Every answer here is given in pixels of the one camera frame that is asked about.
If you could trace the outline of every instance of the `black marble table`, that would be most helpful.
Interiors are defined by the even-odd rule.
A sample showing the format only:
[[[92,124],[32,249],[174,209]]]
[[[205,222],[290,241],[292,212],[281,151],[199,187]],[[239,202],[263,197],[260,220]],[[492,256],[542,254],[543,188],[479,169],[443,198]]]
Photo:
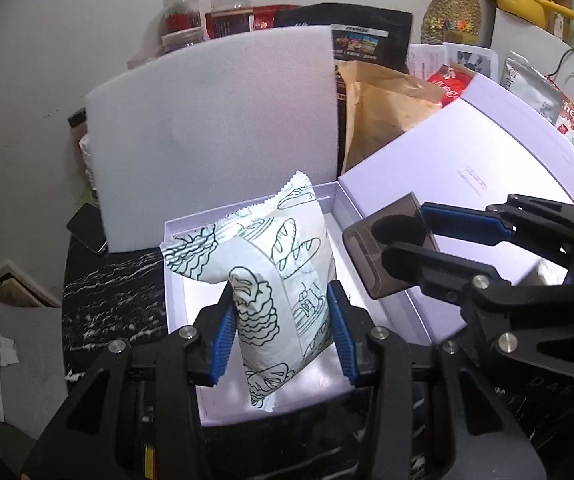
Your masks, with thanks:
[[[62,343],[70,384],[113,339],[132,345],[167,335],[158,249],[95,256],[70,243],[62,301]],[[205,428],[214,478],[353,478],[369,391],[262,420]]]

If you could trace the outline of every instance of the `black packaging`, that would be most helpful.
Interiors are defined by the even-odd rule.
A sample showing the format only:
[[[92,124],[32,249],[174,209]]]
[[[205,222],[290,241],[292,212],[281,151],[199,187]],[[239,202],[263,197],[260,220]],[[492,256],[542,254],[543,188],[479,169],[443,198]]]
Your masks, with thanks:
[[[330,25],[337,60],[360,60],[408,73],[405,65],[413,15],[400,10],[353,4],[316,4],[276,12],[274,27]],[[338,90],[338,174],[345,157],[347,95],[336,72]]]

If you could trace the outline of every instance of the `white foam sheet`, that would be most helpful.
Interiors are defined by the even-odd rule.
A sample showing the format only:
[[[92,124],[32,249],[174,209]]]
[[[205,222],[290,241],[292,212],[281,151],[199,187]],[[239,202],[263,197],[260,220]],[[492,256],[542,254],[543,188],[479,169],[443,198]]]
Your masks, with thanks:
[[[138,67],[87,96],[109,250],[157,246],[161,226],[280,189],[331,182],[337,104],[328,27],[237,34]]]
[[[462,99],[390,142],[339,181],[363,217],[409,192],[421,204],[478,210],[504,203],[509,193],[573,203],[531,153]],[[487,247],[439,236],[436,241],[442,252],[491,264],[514,284],[540,259],[507,242]],[[434,342],[464,326],[459,307],[427,298],[418,287],[407,293]]]
[[[343,284],[343,288],[352,304],[366,308],[375,324],[384,325],[393,330],[394,327],[392,327],[381,304],[369,298],[361,285],[360,277],[358,277],[343,247],[342,231],[336,219],[330,213],[324,216],[332,252],[336,261],[337,278]],[[173,324],[170,322],[170,332],[177,330],[186,322],[193,323],[203,306],[218,302],[225,287],[225,283],[210,285],[179,275],[174,275],[174,278],[178,278],[183,282],[181,290],[184,291],[185,312],[174,312],[175,308],[182,308],[181,302],[179,302],[178,306],[167,306],[168,321],[170,317],[174,317],[174,314],[179,319],[178,323]],[[332,344],[286,383],[285,386],[276,391],[276,408],[271,415],[292,412],[295,409],[322,402],[349,392],[352,389],[353,386],[344,377],[340,367],[336,346]],[[251,405],[240,347],[238,346],[238,336],[234,339],[227,363],[227,370],[219,380],[218,385],[213,388],[199,386],[197,388],[197,397],[203,426],[234,424],[270,415]]]

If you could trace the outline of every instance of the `red label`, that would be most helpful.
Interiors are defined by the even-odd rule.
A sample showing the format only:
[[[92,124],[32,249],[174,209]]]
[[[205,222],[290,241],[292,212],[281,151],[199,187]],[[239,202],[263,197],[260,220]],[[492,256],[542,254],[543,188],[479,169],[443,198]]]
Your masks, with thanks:
[[[447,93],[440,99],[442,106],[446,106],[464,92],[471,78],[462,72],[457,72],[449,66],[443,65],[440,70],[427,79],[429,83],[444,88]]]
[[[192,22],[189,16],[189,12],[186,14],[172,14],[165,18],[165,28],[167,28],[167,33],[178,32],[179,30],[185,30],[186,28],[192,28]]]
[[[554,88],[558,88],[556,83],[554,83],[550,78],[547,77],[547,81]],[[572,102],[569,97],[563,92],[563,107],[560,110],[560,115],[558,115],[558,120],[556,121],[556,127],[558,131],[565,135],[567,132],[571,131],[574,134],[574,102]]]

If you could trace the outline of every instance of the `red packaging bag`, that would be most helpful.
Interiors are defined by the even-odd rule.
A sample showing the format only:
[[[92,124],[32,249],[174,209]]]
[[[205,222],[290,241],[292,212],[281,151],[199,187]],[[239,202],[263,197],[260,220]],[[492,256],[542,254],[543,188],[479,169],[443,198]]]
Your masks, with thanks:
[[[566,83],[570,80],[574,79],[574,74],[569,74],[566,80],[564,81],[563,88],[566,86]],[[558,88],[556,83],[553,82],[551,78],[547,78],[549,83]],[[563,134],[569,142],[574,145],[574,101],[572,101],[567,94],[563,91],[563,107],[560,110],[560,115],[558,115],[558,120],[554,125],[558,131]]]
[[[442,106],[446,106],[460,97],[471,80],[472,76],[466,72],[447,65],[440,67],[438,72],[427,79],[429,83],[433,83],[446,90],[447,93],[440,100]]]
[[[273,28],[273,19],[276,12],[279,10],[295,9],[300,7],[298,5],[265,5],[254,7],[254,30],[262,30],[264,28]],[[207,36],[215,38],[216,34],[213,30],[213,19],[211,12],[205,14],[205,28],[207,29]]]

